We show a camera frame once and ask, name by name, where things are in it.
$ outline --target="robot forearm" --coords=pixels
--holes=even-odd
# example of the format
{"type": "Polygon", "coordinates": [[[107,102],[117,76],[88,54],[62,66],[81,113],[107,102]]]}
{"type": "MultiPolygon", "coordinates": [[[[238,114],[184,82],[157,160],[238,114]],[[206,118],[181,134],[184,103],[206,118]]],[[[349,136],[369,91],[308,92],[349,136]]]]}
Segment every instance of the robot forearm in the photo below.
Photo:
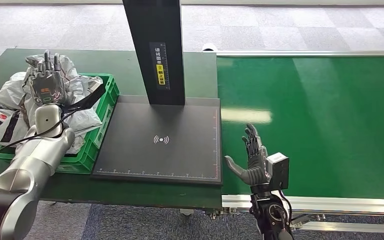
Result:
{"type": "MultiPolygon", "coordinates": [[[[26,137],[44,132],[60,119],[57,105],[41,106],[36,125],[26,137]]],[[[63,124],[54,130],[21,143],[10,166],[0,174],[0,240],[21,240],[33,225],[41,192],[75,138],[74,131],[63,124]]]]}

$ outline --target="black mat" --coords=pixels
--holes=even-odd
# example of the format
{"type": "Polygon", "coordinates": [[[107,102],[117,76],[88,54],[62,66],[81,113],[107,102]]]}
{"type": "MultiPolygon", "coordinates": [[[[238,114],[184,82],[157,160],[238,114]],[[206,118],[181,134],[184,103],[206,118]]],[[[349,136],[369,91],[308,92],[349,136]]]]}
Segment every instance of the black mat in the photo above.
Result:
{"type": "Polygon", "coordinates": [[[220,100],[149,105],[120,96],[93,169],[98,178],[222,183],[220,100]]]}

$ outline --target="table surface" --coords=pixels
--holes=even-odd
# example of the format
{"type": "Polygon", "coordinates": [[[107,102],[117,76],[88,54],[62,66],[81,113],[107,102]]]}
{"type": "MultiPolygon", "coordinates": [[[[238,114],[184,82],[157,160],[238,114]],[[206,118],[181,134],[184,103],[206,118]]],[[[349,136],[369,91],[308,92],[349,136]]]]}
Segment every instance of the table surface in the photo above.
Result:
{"type": "MultiPolygon", "coordinates": [[[[287,196],[384,199],[384,56],[218,56],[217,77],[224,154],[246,165],[260,116],[269,154],[290,157],[287,196]]],[[[249,193],[223,170],[224,194],[249,193]]]]}
{"type": "MultiPolygon", "coordinates": [[[[0,88],[10,76],[27,69],[24,58],[42,49],[7,49],[0,56],[0,88]]],[[[124,95],[146,95],[136,54],[133,51],[58,50],[67,55],[79,73],[110,73],[124,95]]],[[[216,98],[216,55],[184,54],[187,97],[216,98]]],[[[0,172],[8,164],[0,160],[0,172]]],[[[220,208],[220,186],[145,183],[91,179],[89,175],[56,173],[49,179],[42,198],[62,202],[177,208],[220,208]]]]}
{"type": "MultiPolygon", "coordinates": [[[[42,50],[7,49],[0,87],[42,50]]],[[[144,95],[131,51],[59,50],[79,73],[111,73],[121,94],[144,95]]],[[[288,196],[384,199],[384,56],[217,57],[184,54],[188,97],[221,100],[222,151],[246,165],[241,136],[254,123],[269,153],[290,157],[288,196]]],[[[7,165],[0,161],[0,172],[7,165]]],[[[249,194],[223,166],[223,187],[90,179],[56,173],[42,197],[66,202],[220,208],[249,194]]]]}

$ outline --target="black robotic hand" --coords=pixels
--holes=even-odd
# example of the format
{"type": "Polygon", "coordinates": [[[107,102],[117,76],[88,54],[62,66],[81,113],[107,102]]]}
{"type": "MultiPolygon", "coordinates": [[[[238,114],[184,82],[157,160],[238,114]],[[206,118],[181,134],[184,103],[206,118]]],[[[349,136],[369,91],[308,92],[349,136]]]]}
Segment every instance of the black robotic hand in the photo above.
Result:
{"type": "Polygon", "coordinates": [[[237,165],[230,156],[224,156],[227,166],[244,183],[253,186],[270,182],[270,174],[267,171],[267,149],[261,142],[257,129],[251,123],[246,124],[245,133],[248,138],[243,136],[246,152],[248,153],[248,169],[243,169],[237,165]]]}

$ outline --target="black cable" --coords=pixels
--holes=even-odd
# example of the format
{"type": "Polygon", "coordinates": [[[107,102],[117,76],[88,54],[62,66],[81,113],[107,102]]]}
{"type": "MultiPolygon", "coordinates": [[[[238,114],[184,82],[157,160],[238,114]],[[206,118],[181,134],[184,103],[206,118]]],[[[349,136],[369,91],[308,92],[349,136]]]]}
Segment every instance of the black cable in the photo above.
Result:
{"type": "Polygon", "coordinates": [[[282,220],[282,225],[283,225],[283,229],[286,229],[286,221],[285,221],[285,212],[282,210],[279,210],[279,209],[277,209],[276,208],[276,211],[279,213],[279,215],[280,215],[280,219],[282,220]]]}
{"type": "Polygon", "coordinates": [[[297,219],[302,218],[302,217],[307,216],[307,215],[308,215],[308,214],[300,214],[300,215],[297,215],[297,216],[295,216],[294,218],[292,218],[291,221],[297,220],[297,219]]]}
{"type": "Polygon", "coordinates": [[[8,145],[6,145],[6,146],[1,147],[1,148],[0,148],[0,152],[2,152],[2,150],[6,149],[6,148],[12,147],[12,146],[14,146],[14,145],[16,145],[16,144],[19,144],[19,143],[21,143],[21,142],[24,142],[24,141],[27,141],[27,140],[31,140],[31,139],[34,139],[34,138],[36,138],[36,137],[40,137],[40,136],[43,136],[43,135],[49,133],[50,131],[52,131],[52,130],[54,130],[56,127],[58,127],[58,126],[59,126],[65,119],[67,119],[68,117],[70,117],[71,115],[73,115],[73,114],[74,114],[75,112],[77,112],[78,110],[79,110],[79,108],[78,108],[78,109],[75,109],[74,111],[72,111],[72,112],[70,112],[70,113],[68,113],[67,115],[65,115],[64,117],[62,117],[61,120],[59,120],[59,122],[57,122],[57,123],[56,123],[55,125],[53,125],[51,128],[49,128],[48,130],[46,130],[46,131],[44,131],[44,132],[42,132],[42,133],[39,133],[39,134],[36,134],[36,135],[33,135],[33,136],[29,136],[29,137],[23,138],[23,139],[21,139],[21,140],[15,141],[15,142],[13,142],[13,143],[11,143],[11,144],[8,144],[8,145]]]}
{"type": "Polygon", "coordinates": [[[291,203],[289,202],[289,200],[285,197],[284,193],[282,192],[282,190],[279,190],[279,194],[280,196],[283,198],[283,200],[285,200],[287,202],[287,205],[289,207],[289,225],[291,225],[291,221],[292,221],[292,206],[291,206],[291,203]]]}

